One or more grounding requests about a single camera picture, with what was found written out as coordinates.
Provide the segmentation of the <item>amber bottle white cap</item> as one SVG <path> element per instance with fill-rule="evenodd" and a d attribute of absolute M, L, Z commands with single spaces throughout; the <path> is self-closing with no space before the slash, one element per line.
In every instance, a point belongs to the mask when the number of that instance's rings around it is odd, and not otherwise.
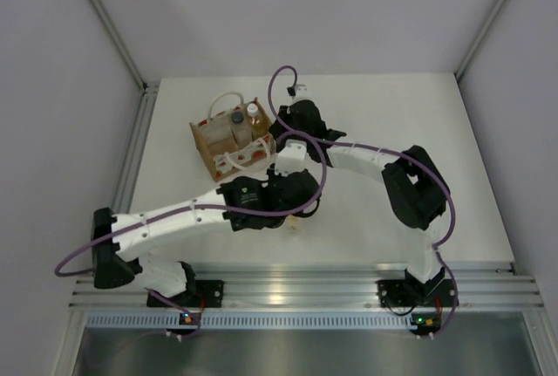
<path fill-rule="evenodd" d="M 256 103 L 250 103 L 246 107 L 248 122 L 254 140 L 265 136 L 268 132 L 267 121 L 264 119 L 262 111 Z"/>
<path fill-rule="evenodd" d="M 303 230 L 303 219 L 295 215 L 288 215 L 285 219 L 285 227 L 292 235 L 299 235 Z"/>

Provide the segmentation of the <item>clear bottle dark cap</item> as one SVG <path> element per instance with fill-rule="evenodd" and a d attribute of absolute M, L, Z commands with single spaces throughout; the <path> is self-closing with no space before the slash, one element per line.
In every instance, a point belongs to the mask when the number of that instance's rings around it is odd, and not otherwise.
<path fill-rule="evenodd" d="M 229 116 L 229 124 L 237 146 L 242 149 L 252 142 L 251 126 L 243 111 L 234 110 Z"/>

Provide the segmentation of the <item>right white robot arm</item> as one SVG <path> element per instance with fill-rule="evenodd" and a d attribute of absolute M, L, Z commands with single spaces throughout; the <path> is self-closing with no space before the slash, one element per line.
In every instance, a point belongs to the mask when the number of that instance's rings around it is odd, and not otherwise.
<path fill-rule="evenodd" d="M 404 152 L 365 144 L 342 142 L 346 133 L 325 125 L 315 103 L 296 99 L 274 112 L 276 121 L 269 128 L 275 139 L 291 130 L 301 132 L 310 158 L 332 168 L 372 178 L 385 187 L 396 218 L 414 236 L 405 269 L 405 292 L 414 303 L 425 304 L 438 292 L 446 276 L 437 257 L 438 247 L 455 227 L 455 207 L 451 192 L 426 150 L 413 146 Z"/>

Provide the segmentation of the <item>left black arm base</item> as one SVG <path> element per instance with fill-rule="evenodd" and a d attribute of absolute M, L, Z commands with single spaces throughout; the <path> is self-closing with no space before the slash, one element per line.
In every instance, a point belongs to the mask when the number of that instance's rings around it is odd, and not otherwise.
<path fill-rule="evenodd" d="M 158 296 L 147 295 L 149 308 L 221 308 L 224 282 L 222 280 L 194 280 L 186 284 L 167 284 Z"/>

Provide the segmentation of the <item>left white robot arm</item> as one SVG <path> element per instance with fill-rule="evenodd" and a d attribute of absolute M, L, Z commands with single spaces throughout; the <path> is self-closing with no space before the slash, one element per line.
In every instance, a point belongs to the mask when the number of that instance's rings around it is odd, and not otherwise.
<path fill-rule="evenodd" d="M 98 209 L 92 219 L 93 285 L 112 290 L 137 284 L 177 305 L 191 304 L 197 294 L 192 267 L 159 258 L 154 249 L 190 236 L 278 228 L 317 204 L 320 191 L 308 170 L 286 176 L 269 171 L 264 180 L 238 176 L 188 202 L 142 214 Z"/>

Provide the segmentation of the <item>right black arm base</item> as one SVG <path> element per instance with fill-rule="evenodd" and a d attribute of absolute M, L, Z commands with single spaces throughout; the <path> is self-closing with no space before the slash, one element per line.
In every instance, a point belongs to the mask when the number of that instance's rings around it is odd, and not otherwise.
<path fill-rule="evenodd" d="M 411 308 L 429 305 L 435 288 L 409 283 L 403 279 L 380 280 L 377 283 L 379 301 L 384 308 Z"/>

